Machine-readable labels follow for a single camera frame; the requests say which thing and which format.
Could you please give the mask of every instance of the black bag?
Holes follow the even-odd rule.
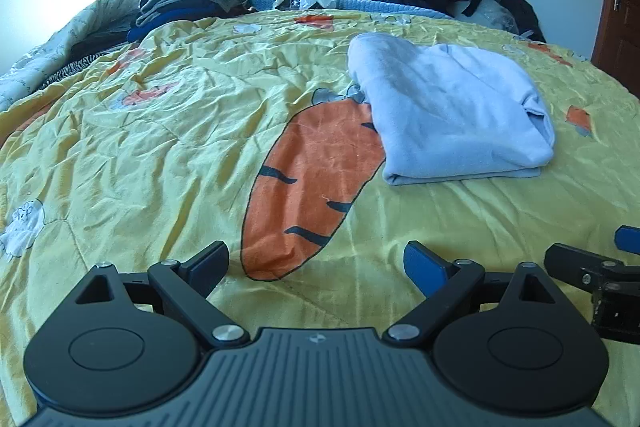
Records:
[[[520,35],[527,31],[533,31],[529,36],[532,41],[546,42],[542,30],[540,30],[538,17],[531,4],[525,0],[501,0],[500,5],[509,10],[513,18],[516,19]]]

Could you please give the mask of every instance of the circular mount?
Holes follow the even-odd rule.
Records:
[[[193,335],[118,299],[63,301],[31,339],[24,371],[41,407],[116,416],[150,407],[193,374],[200,359]]]
[[[433,360],[460,393],[501,413],[589,406],[609,368],[607,350],[571,312],[557,303],[519,301],[467,315],[437,336]]]

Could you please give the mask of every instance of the folded blanket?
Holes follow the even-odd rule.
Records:
[[[349,72],[371,104],[391,185],[540,174],[554,129],[529,75],[502,55],[356,36]]]

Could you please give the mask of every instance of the metal screw head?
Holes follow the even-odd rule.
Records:
[[[326,336],[322,333],[315,333],[314,335],[309,336],[309,341],[314,344],[322,344],[326,340]]]
[[[231,342],[240,339],[244,335],[244,330],[235,324],[225,324],[215,328],[211,334],[217,341]]]
[[[410,341],[420,335],[420,330],[412,324],[396,324],[391,326],[386,332],[396,341]]]

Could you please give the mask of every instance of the bed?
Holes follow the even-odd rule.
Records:
[[[334,220],[330,241],[270,277],[241,255],[250,241],[247,219],[256,208],[315,212],[328,199],[316,190],[317,198],[280,208],[260,190],[261,169],[272,150],[286,150],[295,115],[316,126],[312,139],[322,150],[344,139],[335,122],[322,126],[324,109],[313,97],[319,88],[345,92],[348,44],[363,32],[478,46],[517,61],[552,115],[555,158],[528,179],[392,187],[381,169],[357,173],[364,177],[353,205],[327,218]],[[581,122],[567,121],[572,107]],[[144,271],[221,239],[230,268],[209,300],[252,334],[264,325],[382,331],[423,298],[402,269],[410,240],[492,271],[542,265],[555,242],[633,264],[613,234],[640,222],[639,109],[617,81],[565,49],[447,18],[266,11],[162,26],[139,47],[100,57],[0,113],[0,423],[20,425],[34,412],[24,349],[99,261]],[[306,151],[298,168],[324,164],[322,187],[334,190],[341,159],[314,156],[314,147],[295,144],[300,136],[291,139]],[[10,237],[16,231],[24,232],[22,243]],[[562,288],[588,317],[589,295]],[[595,408],[617,427],[638,427],[640,349],[606,346],[610,369]]]

